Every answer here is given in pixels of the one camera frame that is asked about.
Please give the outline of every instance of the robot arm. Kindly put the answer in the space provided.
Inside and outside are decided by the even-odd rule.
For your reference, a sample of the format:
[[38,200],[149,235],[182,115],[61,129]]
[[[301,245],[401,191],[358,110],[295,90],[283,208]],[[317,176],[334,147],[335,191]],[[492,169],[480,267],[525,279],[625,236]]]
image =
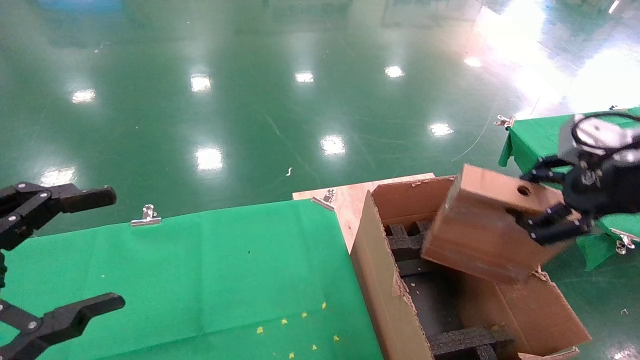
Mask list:
[[[0,189],[0,250],[11,251],[59,213],[75,213],[112,205],[112,188],[80,190],[73,184],[44,187],[19,183]],[[0,252],[0,289],[7,268]],[[39,318],[0,299],[0,322],[20,331],[9,344],[0,346],[2,360],[32,360],[52,345],[82,335],[98,315],[123,308],[124,299],[114,293],[58,307]]]
[[[576,115],[560,130],[557,155],[540,158],[522,175],[523,180],[562,186],[564,203],[518,221],[539,244],[590,233],[594,221],[605,215],[640,212],[640,127],[623,129],[601,119],[605,117],[640,122],[640,117],[617,111]],[[566,174],[554,171],[565,166],[571,167]]]

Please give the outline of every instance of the black cable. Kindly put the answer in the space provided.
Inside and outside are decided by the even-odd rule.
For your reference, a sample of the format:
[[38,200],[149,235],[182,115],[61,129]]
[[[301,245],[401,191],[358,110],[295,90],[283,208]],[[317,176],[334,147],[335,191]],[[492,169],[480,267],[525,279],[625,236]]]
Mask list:
[[640,140],[636,140],[630,144],[627,144],[623,147],[601,147],[601,146],[597,146],[597,145],[591,145],[589,143],[586,143],[583,139],[581,139],[578,136],[578,126],[585,120],[588,119],[593,119],[593,118],[600,118],[600,117],[623,117],[626,119],[630,119],[630,120],[634,120],[637,122],[640,122],[640,117],[629,114],[629,113],[621,113],[618,111],[601,111],[598,113],[592,113],[586,117],[583,117],[582,119],[576,121],[576,123],[571,127],[571,137],[573,138],[573,141],[578,144],[578,145],[582,145],[585,147],[589,147],[591,149],[596,149],[596,150],[603,150],[605,152],[604,155],[602,155],[600,157],[600,160],[606,160],[608,158],[610,158],[611,156],[614,156],[615,154],[617,154],[620,151],[624,151],[624,150],[629,150],[629,149],[638,149],[640,148]]

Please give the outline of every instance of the glossy epoxy floor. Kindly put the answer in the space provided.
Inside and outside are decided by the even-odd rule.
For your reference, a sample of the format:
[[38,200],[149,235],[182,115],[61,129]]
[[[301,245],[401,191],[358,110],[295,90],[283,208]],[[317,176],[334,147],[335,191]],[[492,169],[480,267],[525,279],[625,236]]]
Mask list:
[[[636,105],[638,24],[631,0],[5,0],[0,186],[118,192],[51,234],[147,203],[171,217],[463,163],[517,175],[496,116]],[[616,282],[629,258],[593,275],[569,256],[574,307],[593,279],[638,288]],[[581,358],[637,357],[620,310],[586,324]]]

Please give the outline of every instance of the brown cardboard box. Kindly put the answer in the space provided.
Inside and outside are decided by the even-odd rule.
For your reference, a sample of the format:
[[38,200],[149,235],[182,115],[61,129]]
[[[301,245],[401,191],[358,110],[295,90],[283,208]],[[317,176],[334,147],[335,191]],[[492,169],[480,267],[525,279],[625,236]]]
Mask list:
[[562,200],[558,190],[465,165],[431,226],[422,257],[490,281],[522,281],[572,242],[539,245],[507,209],[534,216]]
[[[420,320],[421,324],[412,300],[426,294],[407,287],[401,278],[385,225],[408,227],[417,220],[432,220],[452,184],[453,177],[439,177],[379,185],[373,193],[367,192],[351,257],[378,341],[388,360],[434,357],[423,331],[430,324]],[[506,325],[515,339],[517,352],[510,359],[568,359],[577,353],[575,345],[591,339],[562,293],[543,272],[533,273],[517,285],[497,285],[450,270],[457,288],[451,306],[462,325]]]

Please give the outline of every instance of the green tablecloth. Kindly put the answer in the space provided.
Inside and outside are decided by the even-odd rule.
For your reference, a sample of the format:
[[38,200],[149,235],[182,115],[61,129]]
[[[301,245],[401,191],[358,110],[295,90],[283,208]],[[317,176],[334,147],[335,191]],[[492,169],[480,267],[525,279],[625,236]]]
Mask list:
[[36,315],[127,302],[43,360],[382,359],[335,213],[309,200],[33,238],[7,266],[2,297]]
[[[640,115],[640,108],[629,109],[628,112]],[[560,127],[572,116],[516,121],[509,129],[498,164],[505,167],[509,158],[513,157],[520,170],[525,172],[536,164],[539,157],[556,154]],[[638,125],[633,120],[621,117],[607,120],[623,127]],[[587,270],[592,270],[615,253],[615,239],[618,236],[613,234],[611,229],[640,235],[640,215],[610,215],[601,219],[598,226],[605,232],[604,234],[581,236],[578,239],[578,246],[587,261]]]

